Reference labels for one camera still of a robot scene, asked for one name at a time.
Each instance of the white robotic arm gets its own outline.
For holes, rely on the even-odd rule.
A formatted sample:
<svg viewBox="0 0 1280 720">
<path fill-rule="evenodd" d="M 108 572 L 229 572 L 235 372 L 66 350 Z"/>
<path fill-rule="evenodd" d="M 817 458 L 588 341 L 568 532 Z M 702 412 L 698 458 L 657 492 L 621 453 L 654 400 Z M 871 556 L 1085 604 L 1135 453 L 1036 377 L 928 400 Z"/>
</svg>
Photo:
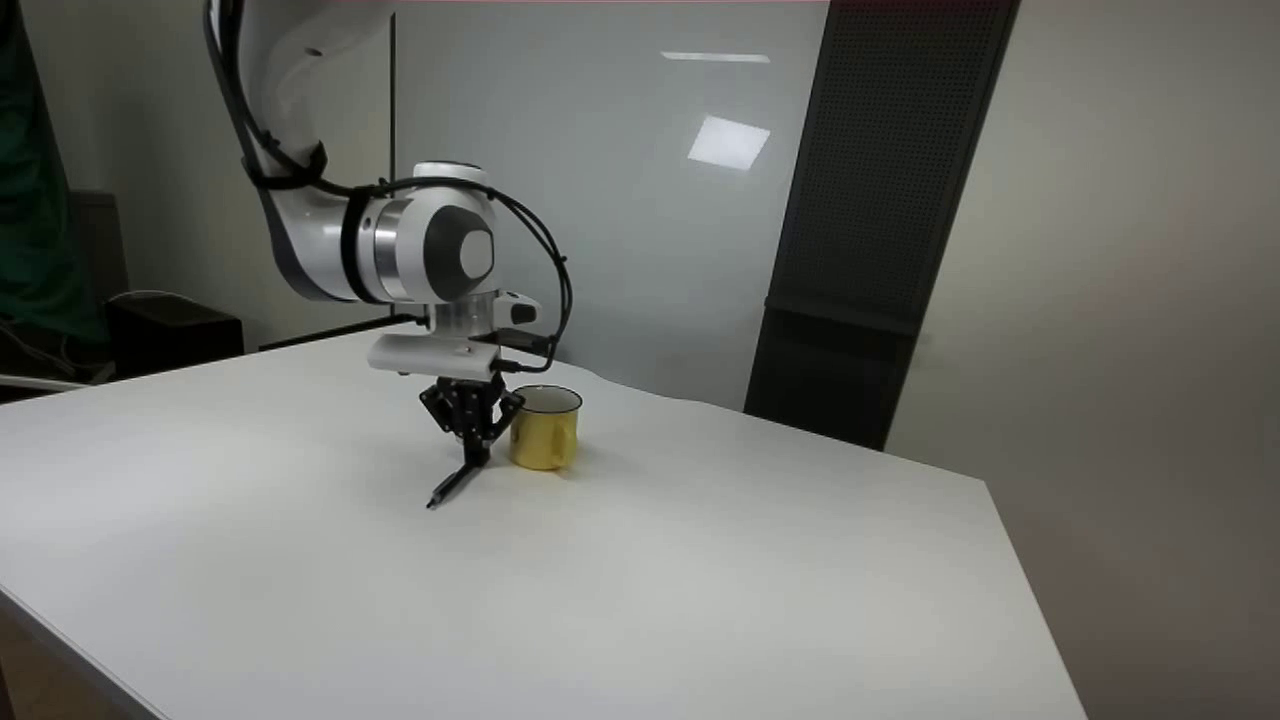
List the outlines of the white robotic arm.
<svg viewBox="0 0 1280 720">
<path fill-rule="evenodd" d="M 210 52 L 259 189 L 285 281 L 318 299 L 408 309 L 422 334 L 386 334 L 377 366 L 423 372 L 423 407 L 466 440 L 468 463 L 431 504 L 487 463 L 520 397 L 499 372 L 546 372 L 555 359 L 572 285 L 555 234 L 520 200 L 485 182 L 468 164 L 417 164 L 408 178 L 345 189 L 323 178 L 309 76 L 386 28 L 398 0 L 210 0 Z M 497 285 L 492 206 L 503 204 L 550 252 L 562 276 L 562 327 L 540 341 L 540 366 L 499 356 L 503 327 L 535 319 L 535 303 Z"/>
</svg>

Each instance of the black box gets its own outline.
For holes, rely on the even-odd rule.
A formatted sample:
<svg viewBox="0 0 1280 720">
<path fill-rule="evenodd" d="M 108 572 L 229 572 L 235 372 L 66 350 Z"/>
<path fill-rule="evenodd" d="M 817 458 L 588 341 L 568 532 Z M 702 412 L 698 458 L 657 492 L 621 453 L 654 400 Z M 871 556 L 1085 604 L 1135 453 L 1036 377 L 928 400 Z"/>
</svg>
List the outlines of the black box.
<svg viewBox="0 0 1280 720">
<path fill-rule="evenodd" d="M 243 356 L 235 315 L 182 295 L 121 295 L 108 303 L 117 377 L 169 372 Z"/>
</svg>

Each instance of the cup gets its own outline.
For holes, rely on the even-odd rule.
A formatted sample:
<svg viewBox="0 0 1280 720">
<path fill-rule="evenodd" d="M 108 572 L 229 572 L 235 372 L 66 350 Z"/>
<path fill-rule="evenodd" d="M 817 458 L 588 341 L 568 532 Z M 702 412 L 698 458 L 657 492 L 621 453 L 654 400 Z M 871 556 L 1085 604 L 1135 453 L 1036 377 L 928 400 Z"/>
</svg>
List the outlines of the cup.
<svg viewBox="0 0 1280 720">
<path fill-rule="evenodd" d="M 562 384 L 529 384 L 512 422 L 512 458 L 533 471 L 568 471 L 575 458 L 575 414 L 583 397 Z"/>
</svg>

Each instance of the green curtain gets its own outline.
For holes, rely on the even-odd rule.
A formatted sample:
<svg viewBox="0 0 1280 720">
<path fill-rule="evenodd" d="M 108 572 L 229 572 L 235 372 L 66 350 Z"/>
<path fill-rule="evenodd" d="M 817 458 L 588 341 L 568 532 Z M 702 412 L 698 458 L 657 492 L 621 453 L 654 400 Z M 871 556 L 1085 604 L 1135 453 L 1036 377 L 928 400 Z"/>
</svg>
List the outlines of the green curtain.
<svg viewBox="0 0 1280 720">
<path fill-rule="evenodd" d="M 45 348 L 108 341 L 16 0 L 0 0 L 0 327 Z"/>
</svg>

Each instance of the floor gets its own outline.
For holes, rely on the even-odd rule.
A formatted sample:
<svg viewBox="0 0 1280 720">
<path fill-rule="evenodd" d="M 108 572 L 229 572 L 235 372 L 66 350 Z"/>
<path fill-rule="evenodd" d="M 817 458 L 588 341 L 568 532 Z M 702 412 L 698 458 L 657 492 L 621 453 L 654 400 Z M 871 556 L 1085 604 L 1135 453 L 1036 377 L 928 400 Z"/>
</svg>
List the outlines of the floor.
<svg viewBox="0 0 1280 720">
<path fill-rule="evenodd" d="M 121 720 L 51 639 L 28 618 L 0 609 L 0 672 L 13 700 L 13 720 Z"/>
</svg>

